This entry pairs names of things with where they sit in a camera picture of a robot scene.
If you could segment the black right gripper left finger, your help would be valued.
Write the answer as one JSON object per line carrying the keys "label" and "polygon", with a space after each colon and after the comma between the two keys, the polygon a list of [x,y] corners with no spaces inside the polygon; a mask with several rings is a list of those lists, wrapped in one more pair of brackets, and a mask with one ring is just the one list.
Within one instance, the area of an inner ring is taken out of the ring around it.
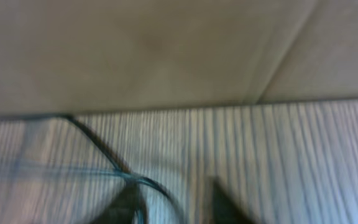
{"label": "black right gripper left finger", "polygon": [[129,182],[111,203],[91,221],[92,224],[147,223],[147,209],[138,184]]}

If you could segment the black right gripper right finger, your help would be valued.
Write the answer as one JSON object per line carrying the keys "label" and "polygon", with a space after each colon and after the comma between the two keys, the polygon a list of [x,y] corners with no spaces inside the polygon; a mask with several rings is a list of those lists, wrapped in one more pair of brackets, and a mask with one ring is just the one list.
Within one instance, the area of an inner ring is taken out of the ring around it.
{"label": "black right gripper right finger", "polygon": [[256,224],[225,191],[218,179],[211,180],[211,221],[214,224]]}

